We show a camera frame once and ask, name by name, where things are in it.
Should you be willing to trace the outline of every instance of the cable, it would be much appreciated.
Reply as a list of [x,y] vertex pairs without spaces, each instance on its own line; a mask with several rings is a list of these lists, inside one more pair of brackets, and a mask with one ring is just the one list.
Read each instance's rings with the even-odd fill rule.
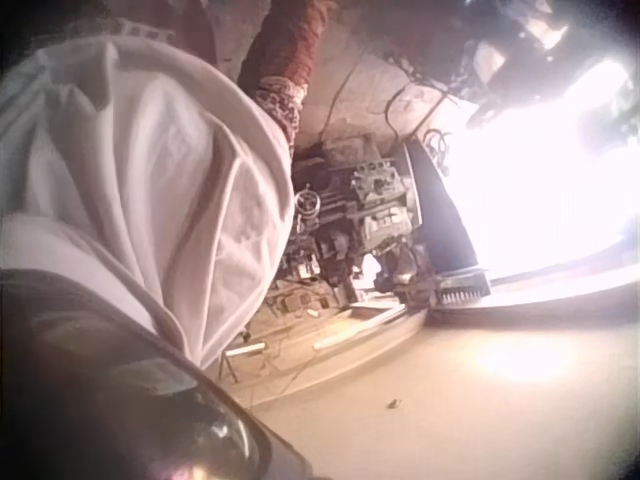
[[425,122],[427,120],[429,120],[429,118],[431,118],[433,116],[433,114],[436,112],[436,110],[438,109],[438,107],[440,107],[440,105],[442,105],[442,103],[449,97],[448,93],[443,93],[440,98],[438,99],[438,101],[429,109],[429,111],[427,112],[427,114],[422,118],[422,120],[420,120],[420,122],[418,122],[418,125],[416,125],[416,128],[413,129],[413,132],[411,132],[411,134],[409,135],[409,138],[412,138],[415,135],[418,135],[418,132],[420,131],[420,129],[422,128],[422,126],[425,124]]
[[321,142],[324,141],[324,134],[326,133],[327,127],[329,126],[329,123],[331,122],[331,117],[333,116],[333,109],[335,108],[336,103],[338,102],[338,99],[340,98],[340,95],[342,94],[342,91],[344,90],[344,88],[349,83],[349,80],[351,80],[351,77],[355,73],[356,69],[358,68],[358,66],[362,62],[362,59],[367,54],[367,52],[368,52],[367,48],[362,50],[362,53],[360,53],[360,56],[358,57],[356,62],[353,64],[353,67],[351,67],[351,70],[349,70],[349,73],[347,73],[347,76],[344,77],[344,80],[342,81],[342,84],[340,85],[340,87],[338,87],[338,90],[336,90],[336,93],[333,96],[333,100],[331,100],[331,106],[329,107],[329,113],[327,113],[327,118],[324,121],[324,126],[322,127],[322,130],[320,131],[320,141]]
[[[438,146],[433,147],[431,144],[427,144],[427,137],[430,135],[437,135],[438,137]],[[442,172],[444,176],[448,176],[448,168],[445,166],[444,162],[449,155],[449,144],[447,143],[446,137],[452,135],[450,132],[443,132],[437,128],[429,128],[422,137],[423,145],[429,148],[432,148],[435,153],[434,156],[436,158],[436,167]]]
[[387,125],[389,126],[389,128],[393,131],[393,135],[394,135],[394,141],[393,141],[393,145],[392,145],[392,149],[398,144],[398,142],[400,141],[400,132],[398,132],[398,130],[396,130],[396,127],[394,127],[391,124],[391,120],[389,119],[389,112],[391,111],[391,107],[393,106],[393,103],[400,98],[400,95],[402,95],[405,90],[410,86],[413,85],[412,81],[409,81],[409,83],[405,84],[403,87],[401,87],[396,93],[394,93],[391,98],[389,99],[389,101],[387,102],[387,105],[384,107],[384,121],[387,122]]

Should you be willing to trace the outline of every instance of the metal machinery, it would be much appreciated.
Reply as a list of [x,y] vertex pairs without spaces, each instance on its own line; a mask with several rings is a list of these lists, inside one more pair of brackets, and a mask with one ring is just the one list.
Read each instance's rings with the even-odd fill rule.
[[321,278],[340,303],[354,302],[354,267],[371,253],[381,267],[376,290],[404,301],[489,293],[436,164],[419,142],[383,159],[372,136],[329,141],[323,158],[294,162],[293,183],[294,227],[276,279]]
[[[632,77],[637,67],[631,2],[378,0],[370,12],[372,30],[391,46],[387,60],[412,82],[479,105],[471,127],[562,95],[603,58],[613,56]],[[584,116],[594,153],[638,137],[632,83]],[[315,158],[294,162],[296,219],[276,279],[320,278],[345,304],[356,300],[354,267],[371,253],[381,266],[376,290],[407,303],[490,294],[442,181],[447,134],[436,133],[444,149],[413,137],[382,158],[363,136],[325,142]]]

